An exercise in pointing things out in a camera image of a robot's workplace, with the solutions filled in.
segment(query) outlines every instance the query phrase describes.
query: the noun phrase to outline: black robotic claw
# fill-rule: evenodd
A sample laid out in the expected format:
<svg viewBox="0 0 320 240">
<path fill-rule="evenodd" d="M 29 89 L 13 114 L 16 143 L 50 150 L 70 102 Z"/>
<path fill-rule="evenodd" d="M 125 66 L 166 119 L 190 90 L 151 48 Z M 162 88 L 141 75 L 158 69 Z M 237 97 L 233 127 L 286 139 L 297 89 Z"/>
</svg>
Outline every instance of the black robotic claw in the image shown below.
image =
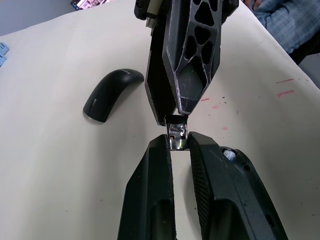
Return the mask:
<svg viewBox="0 0 320 240">
<path fill-rule="evenodd" d="M 278 214 L 251 161 L 230 161 L 210 137 L 188 136 L 203 240 L 287 240 Z M 169 141 L 152 140 L 124 196 L 118 240 L 175 240 L 175 204 Z"/>
<path fill-rule="evenodd" d="M 129 180 L 118 240 L 175 240 L 170 150 L 190 151 L 203 240 L 287 240 L 251 161 L 196 132 L 188 115 L 220 62 L 221 25 L 239 0 L 137 0 L 134 13 L 152 28 L 146 91 L 168 135 L 152 140 Z M 176 107 L 182 115 L 172 115 Z"/>
<path fill-rule="evenodd" d="M 159 125 L 192 113 L 220 64 L 221 25 L 239 0 L 137 0 L 152 42 L 145 88 Z"/>
</svg>

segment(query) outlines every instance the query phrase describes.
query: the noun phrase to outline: wireless mouse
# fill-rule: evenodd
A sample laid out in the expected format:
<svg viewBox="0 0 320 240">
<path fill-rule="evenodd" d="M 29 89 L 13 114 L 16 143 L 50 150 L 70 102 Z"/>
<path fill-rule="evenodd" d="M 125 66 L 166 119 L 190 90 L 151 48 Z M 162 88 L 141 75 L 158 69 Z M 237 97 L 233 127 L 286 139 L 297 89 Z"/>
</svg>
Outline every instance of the wireless mouse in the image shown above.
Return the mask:
<svg viewBox="0 0 320 240">
<path fill-rule="evenodd" d="M 88 117 L 105 123 L 123 90 L 132 83 L 142 83 L 144 76 L 132 69 L 119 69 L 106 75 L 91 93 L 83 111 Z"/>
</svg>

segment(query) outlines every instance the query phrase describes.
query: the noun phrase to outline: metal clip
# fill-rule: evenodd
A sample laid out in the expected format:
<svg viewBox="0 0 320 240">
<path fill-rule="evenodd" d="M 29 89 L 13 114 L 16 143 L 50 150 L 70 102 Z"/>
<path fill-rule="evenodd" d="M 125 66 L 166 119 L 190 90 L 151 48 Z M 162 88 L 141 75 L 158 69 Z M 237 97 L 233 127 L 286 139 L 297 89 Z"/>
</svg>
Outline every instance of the metal clip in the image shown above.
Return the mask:
<svg viewBox="0 0 320 240">
<path fill-rule="evenodd" d="M 170 142 L 170 150 L 184 151 L 189 149 L 187 119 L 187 116 L 166 116 L 165 123 Z"/>
</svg>

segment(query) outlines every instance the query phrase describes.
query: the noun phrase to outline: blue object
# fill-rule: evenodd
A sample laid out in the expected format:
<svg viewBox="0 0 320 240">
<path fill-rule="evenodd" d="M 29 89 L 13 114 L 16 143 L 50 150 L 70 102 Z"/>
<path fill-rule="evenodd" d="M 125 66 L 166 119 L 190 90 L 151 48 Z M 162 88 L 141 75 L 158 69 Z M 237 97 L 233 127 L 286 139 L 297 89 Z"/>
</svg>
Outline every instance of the blue object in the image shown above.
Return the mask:
<svg viewBox="0 0 320 240">
<path fill-rule="evenodd" d="M 4 42 L 0 42 L 0 54 L 5 55 L 9 51 L 9 47 Z"/>
<path fill-rule="evenodd" d="M 0 67 L 5 63 L 7 58 L 0 52 Z"/>
<path fill-rule="evenodd" d="M 288 54 L 320 31 L 319 0 L 263 0 L 253 13 Z"/>
</svg>

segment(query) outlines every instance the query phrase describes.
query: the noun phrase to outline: mouse logo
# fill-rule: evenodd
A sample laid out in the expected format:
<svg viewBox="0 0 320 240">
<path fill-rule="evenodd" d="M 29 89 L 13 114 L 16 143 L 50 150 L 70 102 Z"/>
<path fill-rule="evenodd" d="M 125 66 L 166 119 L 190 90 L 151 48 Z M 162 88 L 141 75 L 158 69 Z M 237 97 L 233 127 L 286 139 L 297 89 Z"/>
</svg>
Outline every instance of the mouse logo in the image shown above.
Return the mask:
<svg viewBox="0 0 320 240">
<path fill-rule="evenodd" d="M 126 74 L 130 74 L 129 71 L 125 70 L 125 69 L 120 69 L 122 72 L 125 72 Z"/>
</svg>

